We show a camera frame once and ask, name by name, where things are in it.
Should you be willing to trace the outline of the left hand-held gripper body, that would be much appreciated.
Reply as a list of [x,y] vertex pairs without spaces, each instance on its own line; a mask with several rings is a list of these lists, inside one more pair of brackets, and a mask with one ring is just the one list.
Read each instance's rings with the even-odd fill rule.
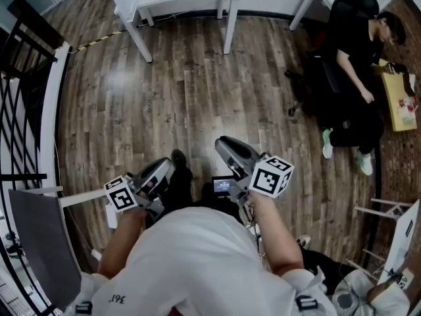
[[170,159],[163,157],[135,175],[128,173],[106,183],[104,189],[111,207],[117,213],[140,207],[151,220],[157,220],[164,211],[161,197],[168,187],[166,174],[170,168]]

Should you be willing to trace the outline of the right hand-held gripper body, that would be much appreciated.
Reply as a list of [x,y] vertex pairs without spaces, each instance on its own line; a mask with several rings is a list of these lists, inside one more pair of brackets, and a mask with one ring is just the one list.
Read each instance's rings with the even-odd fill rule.
[[294,166],[277,155],[257,153],[250,145],[229,136],[219,137],[215,150],[233,172],[228,190],[231,201],[244,206],[249,191],[276,198],[287,188]]

